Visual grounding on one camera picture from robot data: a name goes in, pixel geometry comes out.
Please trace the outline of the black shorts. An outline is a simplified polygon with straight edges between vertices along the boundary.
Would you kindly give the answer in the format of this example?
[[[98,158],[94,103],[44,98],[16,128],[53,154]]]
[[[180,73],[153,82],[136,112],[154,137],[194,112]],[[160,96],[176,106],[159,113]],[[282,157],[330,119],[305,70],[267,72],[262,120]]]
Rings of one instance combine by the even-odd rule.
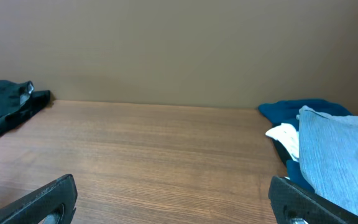
[[[0,80],[0,136],[31,119],[50,103],[50,91],[35,91],[31,81]]]

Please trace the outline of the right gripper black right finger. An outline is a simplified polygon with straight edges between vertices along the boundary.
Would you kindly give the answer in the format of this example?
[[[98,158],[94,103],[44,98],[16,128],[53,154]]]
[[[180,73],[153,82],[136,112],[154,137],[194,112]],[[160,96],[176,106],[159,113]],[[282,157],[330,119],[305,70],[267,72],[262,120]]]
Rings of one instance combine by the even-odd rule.
[[[284,177],[272,177],[268,198],[278,224],[358,224],[357,215]]]

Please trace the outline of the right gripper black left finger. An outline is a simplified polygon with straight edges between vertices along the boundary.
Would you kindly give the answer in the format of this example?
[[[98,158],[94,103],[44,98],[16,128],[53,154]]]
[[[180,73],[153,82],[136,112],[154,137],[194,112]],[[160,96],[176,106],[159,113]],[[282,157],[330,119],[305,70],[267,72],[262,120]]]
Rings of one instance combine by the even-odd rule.
[[[0,209],[3,223],[70,224],[78,192],[74,177],[65,174]]]

